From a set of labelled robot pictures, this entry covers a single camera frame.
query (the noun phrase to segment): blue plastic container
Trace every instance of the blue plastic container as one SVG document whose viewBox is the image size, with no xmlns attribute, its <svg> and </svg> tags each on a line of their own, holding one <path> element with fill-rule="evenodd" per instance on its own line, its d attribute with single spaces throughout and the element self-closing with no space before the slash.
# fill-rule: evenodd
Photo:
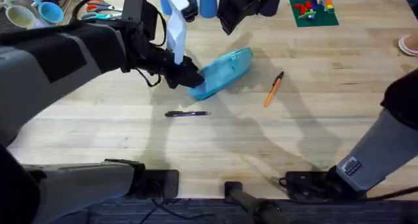
<svg viewBox="0 0 418 224">
<path fill-rule="evenodd" d="M 216 0 L 201 0 L 200 14 L 203 18 L 214 18 L 217 12 Z"/>
<path fill-rule="evenodd" d="M 253 51 L 248 47 L 216 59 L 199 71 L 204 82 L 195 88 L 189 88 L 189 95 L 204 100 L 223 90 L 247 73 L 251 67 L 252 59 Z"/>
</svg>

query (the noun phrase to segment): blue pencil case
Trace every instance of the blue pencil case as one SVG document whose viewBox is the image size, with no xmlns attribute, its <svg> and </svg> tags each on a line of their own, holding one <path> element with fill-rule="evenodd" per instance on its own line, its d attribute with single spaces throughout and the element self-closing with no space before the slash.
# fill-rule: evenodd
<svg viewBox="0 0 418 224">
<path fill-rule="evenodd" d="M 221 56 L 199 71 L 204 82 L 189 88 L 189 94 L 199 100 L 212 96 L 247 73 L 252 59 L 253 51 L 248 47 Z"/>
</svg>

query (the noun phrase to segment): orange pen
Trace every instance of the orange pen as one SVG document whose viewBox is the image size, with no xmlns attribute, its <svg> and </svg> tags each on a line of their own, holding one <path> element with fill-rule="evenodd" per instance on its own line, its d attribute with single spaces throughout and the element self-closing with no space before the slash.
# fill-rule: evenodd
<svg viewBox="0 0 418 224">
<path fill-rule="evenodd" d="M 266 101 L 264 102 L 264 107 L 268 107 L 268 105 L 270 104 L 270 101 L 272 101 L 272 99 L 273 99 L 273 96 L 274 96 L 274 94 L 276 93 L 276 91 L 277 91 L 277 89 L 279 88 L 279 85 L 280 85 L 280 82 L 281 82 L 281 79 L 283 78 L 283 75 L 284 75 L 285 73 L 282 71 L 277 77 L 276 77 L 276 79 L 274 80 L 274 82 L 273 82 L 273 87 L 272 87 L 272 89 L 270 90 L 270 93 L 268 93 L 268 96 L 267 96 L 267 99 L 266 99 Z"/>
</svg>

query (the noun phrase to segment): blue cup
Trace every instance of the blue cup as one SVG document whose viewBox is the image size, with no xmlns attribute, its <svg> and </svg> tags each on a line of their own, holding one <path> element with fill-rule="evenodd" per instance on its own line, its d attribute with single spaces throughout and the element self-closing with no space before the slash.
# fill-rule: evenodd
<svg viewBox="0 0 418 224">
<path fill-rule="evenodd" d="M 214 18 L 217 12 L 216 0 L 201 0 L 200 14 L 203 18 Z"/>
<path fill-rule="evenodd" d="M 163 9 L 164 14 L 171 15 L 172 10 L 170 7 L 169 0 L 159 0 L 159 2 L 161 3 L 161 8 Z"/>
<path fill-rule="evenodd" d="M 47 22 L 57 24 L 64 19 L 63 10 L 56 4 L 51 2 L 42 2 L 33 0 L 38 5 L 38 12 Z"/>
</svg>

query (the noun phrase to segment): blue mug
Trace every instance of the blue mug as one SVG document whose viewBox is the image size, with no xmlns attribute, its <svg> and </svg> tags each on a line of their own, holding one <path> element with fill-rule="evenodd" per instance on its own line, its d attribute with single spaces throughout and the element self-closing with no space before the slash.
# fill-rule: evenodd
<svg viewBox="0 0 418 224">
<path fill-rule="evenodd" d="M 57 24 L 64 19 L 64 12 L 58 5 L 40 0 L 33 1 L 38 5 L 39 14 L 47 22 Z"/>
</svg>

